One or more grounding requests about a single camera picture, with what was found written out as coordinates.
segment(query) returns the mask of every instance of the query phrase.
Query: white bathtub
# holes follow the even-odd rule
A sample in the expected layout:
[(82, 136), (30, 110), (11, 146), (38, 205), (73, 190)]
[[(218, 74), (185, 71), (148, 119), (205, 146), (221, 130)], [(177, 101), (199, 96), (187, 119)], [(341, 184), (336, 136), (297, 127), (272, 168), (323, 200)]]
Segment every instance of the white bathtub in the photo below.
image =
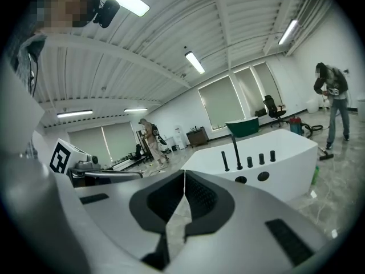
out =
[[(237, 170), (233, 143), (195, 152), (182, 167), (235, 181), (247, 178), (247, 185), (271, 193), (286, 202), (305, 194), (311, 184), (317, 162), (318, 144), (288, 130), (275, 130), (237, 142), (243, 165)], [(270, 161), (270, 151), (275, 151), (275, 162)], [(225, 151), (229, 171), (225, 171), (221, 151)], [(265, 164), (259, 164), (259, 154), (264, 154)], [(248, 168), (247, 157), (252, 157), (253, 167)], [(258, 175), (268, 172), (269, 178), (259, 181)]]

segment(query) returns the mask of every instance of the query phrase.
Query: wooden cabinet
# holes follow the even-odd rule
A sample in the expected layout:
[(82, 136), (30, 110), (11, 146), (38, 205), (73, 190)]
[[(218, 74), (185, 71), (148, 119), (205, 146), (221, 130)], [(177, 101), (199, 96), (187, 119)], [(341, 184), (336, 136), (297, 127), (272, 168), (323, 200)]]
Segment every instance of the wooden cabinet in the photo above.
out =
[(202, 144), (207, 144), (208, 140), (209, 140), (204, 127), (197, 129), (197, 130), (190, 131), (190, 132), (186, 133), (186, 135), (187, 135), (190, 145), (192, 147), (202, 145)]

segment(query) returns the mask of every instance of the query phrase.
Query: person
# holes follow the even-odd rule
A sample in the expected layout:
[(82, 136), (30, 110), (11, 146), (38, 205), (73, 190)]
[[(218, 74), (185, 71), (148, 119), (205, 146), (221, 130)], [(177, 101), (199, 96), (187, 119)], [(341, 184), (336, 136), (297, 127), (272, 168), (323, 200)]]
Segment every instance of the person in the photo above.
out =
[(139, 124), (142, 124), (146, 130), (146, 134), (143, 139), (147, 140), (149, 150), (155, 160), (159, 163), (160, 167), (163, 166), (162, 160), (165, 159), (168, 162), (168, 157), (159, 150), (159, 144), (156, 137), (153, 134), (152, 124), (147, 122), (146, 119), (140, 119)]
[[(327, 96), (330, 102), (330, 128), (326, 146), (329, 150), (332, 148), (332, 144), (335, 140), (337, 110), (340, 111), (342, 117), (343, 138), (345, 141), (349, 141), (350, 139), (350, 119), (347, 110), (348, 85), (344, 75), (337, 68), (325, 65), (322, 62), (318, 63), (315, 68), (317, 80), (314, 84), (314, 90), (317, 94)], [(323, 91), (321, 88), (324, 84), (327, 85), (327, 88)]]
[[(34, 0), (30, 3), (5, 46), (5, 55), (31, 95), (36, 86), (31, 59), (38, 61), (47, 33), (83, 26), (83, 21), (87, 24), (90, 9), (99, 3), (100, 0)], [(32, 139), (25, 155), (28, 158), (38, 158)]]

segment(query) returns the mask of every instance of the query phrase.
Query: black round hole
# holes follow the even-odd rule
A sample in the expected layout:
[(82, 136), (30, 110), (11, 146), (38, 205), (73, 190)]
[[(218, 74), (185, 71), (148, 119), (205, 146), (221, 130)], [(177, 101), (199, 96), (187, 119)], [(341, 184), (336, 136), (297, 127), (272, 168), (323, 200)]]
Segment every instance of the black round hole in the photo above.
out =
[(238, 176), (234, 181), (238, 182), (238, 183), (246, 184), (247, 183), (247, 178), (244, 177), (244, 176)]
[(257, 176), (257, 179), (261, 182), (264, 182), (269, 178), (270, 174), (267, 171), (263, 171)]

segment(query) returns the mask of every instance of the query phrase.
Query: marble tile floor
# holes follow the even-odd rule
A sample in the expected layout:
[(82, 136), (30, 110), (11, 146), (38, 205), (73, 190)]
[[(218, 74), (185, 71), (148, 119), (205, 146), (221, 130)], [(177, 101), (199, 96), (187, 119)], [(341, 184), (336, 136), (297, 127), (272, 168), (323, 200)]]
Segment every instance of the marble tile floor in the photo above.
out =
[[(321, 124), (325, 130), (313, 133), (312, 140), (319, 146), (326, 146), (330, 113), (319, 110), (314, 114), (303, 113), (299, 115), (303, 122), (314, 126)], [(237, 141), (255, 137), (272, 130), (278, 129), (265, 126), (259, 132)], [(170, 153), (170, 163), (163, 171), (175, 171), (180, 169), (190, 156), (197, 150), (230, 143), (229, 138), (223, 138), (208, 143), (205, 146), (187, 148)], [(338, 234), (346, 232), (354, 222), (359, 208), (362, 206), (365, 188), (365, 122), (360, 122), (356, 113), (350, 112), (350, 141), (345, 142), (342, 136), (342, 119), (336, 118), (336, 140), (330, 153), (334, 158), (318, 161), (319, 176), (316, 183), (311, 186), (309, 192), (300, 198), (291, 200), (288, 205), (299, 211), (311, 220), (329, 238), (335, 229)], [(157, 163), (152, 166), (149, 163), (140, 165), (131, 170), (145, 171), (144, 177), (157, 174)], [(191, 214), (188, 201), (183, 198), (175, 213), (167, 224), (168, 247), (171, 259), (181, 251), (184, 246), (183, 236), (185, 225), (191, 222)]]

